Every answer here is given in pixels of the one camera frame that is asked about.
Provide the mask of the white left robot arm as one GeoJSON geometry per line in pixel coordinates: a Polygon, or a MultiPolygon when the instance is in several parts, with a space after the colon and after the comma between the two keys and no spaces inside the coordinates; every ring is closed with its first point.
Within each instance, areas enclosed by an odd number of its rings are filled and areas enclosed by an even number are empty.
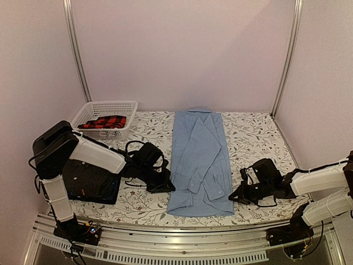
{"type": "Polygon", "coordinates": [[[80,224],[73,221],[71,200],[114,205],[122,178],[141,180],[149,193],[175,190],[168,161],[157,146],[142,142],[132,151],[129,146],[114,149],[73,130],[65,120],[34,141],[29,165],[69,239],[82,235],[80,224]]]}

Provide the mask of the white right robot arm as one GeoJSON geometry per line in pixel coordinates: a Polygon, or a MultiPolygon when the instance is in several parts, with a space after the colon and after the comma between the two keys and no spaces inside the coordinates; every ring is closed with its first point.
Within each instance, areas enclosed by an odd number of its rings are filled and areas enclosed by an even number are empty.
{"type": "Polygon", "coordinates": [[[228,197],[239,204],[258,205],[267,197],[295,199],[323,191],[331,192],[325,198],[303,205],[299,219],[285,229],[285,236],[291,241],[305,234],[307,226],[352,210],[352,154],[316,168],[296,168],[285,175],[280,173],[273,160],[263,158],[242,168],[240,175],[239,187],[228,197]]]}

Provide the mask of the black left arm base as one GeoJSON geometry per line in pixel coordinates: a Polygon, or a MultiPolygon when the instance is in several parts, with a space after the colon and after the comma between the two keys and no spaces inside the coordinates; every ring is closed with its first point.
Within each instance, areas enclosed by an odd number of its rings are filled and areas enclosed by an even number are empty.
{"type": "Polygon", "coordinates": [[[68,221],[56,221],[54,235],[68,240],[97,246],[101,237],[101,226],[92,221],[79,223],[76,216],[68,221]]]}

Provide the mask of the light blue long sleeve shirt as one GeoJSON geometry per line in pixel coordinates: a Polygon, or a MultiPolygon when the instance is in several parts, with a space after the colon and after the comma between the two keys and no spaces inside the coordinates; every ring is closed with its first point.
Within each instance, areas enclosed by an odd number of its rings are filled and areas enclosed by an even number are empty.
{"type": "Polygon", "coordinates": [[[167,213],[178,217],[231,216],[232,172],[222,115],[209,109],[175,113],[171,192],[167,213]]]}

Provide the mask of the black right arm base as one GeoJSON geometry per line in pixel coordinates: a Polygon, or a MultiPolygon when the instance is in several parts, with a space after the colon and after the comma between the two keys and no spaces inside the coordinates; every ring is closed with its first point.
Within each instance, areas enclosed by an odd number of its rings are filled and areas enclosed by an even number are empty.
{"type": "Polygon", "coordinates": [[[298,246],[289,246],[284,248],[285,255],[291,259],[299,259],[304,256],[314,235],[312,227],[307,225],[302,219],[304,209],[308,205],[309,203],[301,205],[293,214],[288,225],[266,230],[266,240],[269,242],[270,246],[309,239],[308,243],[304,242],[298,246]]]}

